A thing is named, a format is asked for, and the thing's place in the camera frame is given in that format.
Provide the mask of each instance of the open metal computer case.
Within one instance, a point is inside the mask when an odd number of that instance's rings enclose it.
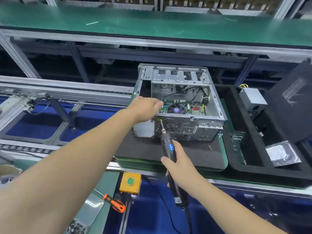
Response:
[[[140,64],[133,97],[164,101],[154,120],[136,124],[134,136],[159,137],[162,119],[173,139],[213,141],[227,120],[205,67]]]

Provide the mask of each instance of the electric screwdriver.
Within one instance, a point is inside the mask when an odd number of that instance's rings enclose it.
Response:
[[[162,128],[161,129],[161,145],[163,148],[163,152],[166,157],[170,158],[173,162],[177,162],[177,154],[174,149],[174,144],[172,143],[171,136],[169,133],[166,133],[166,130],[163,127],[161,119],[160,119],[160,124]],[[187,208],[190,203],[188,193],[177,185],[177,183],[173,180],[170,173],[168,174],[168,181],[169,181],[171,192],[174,196],[174,202],[176,206],[185,210],[185,208]]]

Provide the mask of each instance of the hand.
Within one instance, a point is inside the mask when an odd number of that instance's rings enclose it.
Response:
[[[163,102],[157,98],[137,96],[127,107],[127,110],[134,116],[135,124],[137,124],[152,119],[162,106]]]
[[[181,144],[175,140],[172,140],[174,149],[177,153],[177,162],[174,163],[167,157],[162,157],[161,162],[168,169],[174,181],[189,193],[192,197],[195,196],[198,182],[203,178],[192,161],[188,158]]]

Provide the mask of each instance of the yellow box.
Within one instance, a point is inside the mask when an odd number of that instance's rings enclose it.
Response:
[[[133,184],[128,185],[128,179],[133,178]],[[138,194],[141,186],[141,174],[124,172],[119,191],[123,193]]]

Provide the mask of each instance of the green button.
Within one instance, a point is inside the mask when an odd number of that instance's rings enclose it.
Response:
[[[128,185],[133,185],[134,181],[135,181],[135,180],[134,180],[132,177],[130,177],[130,178],[128,178],[128,180],[127,180],[127,184],[128,184]]]

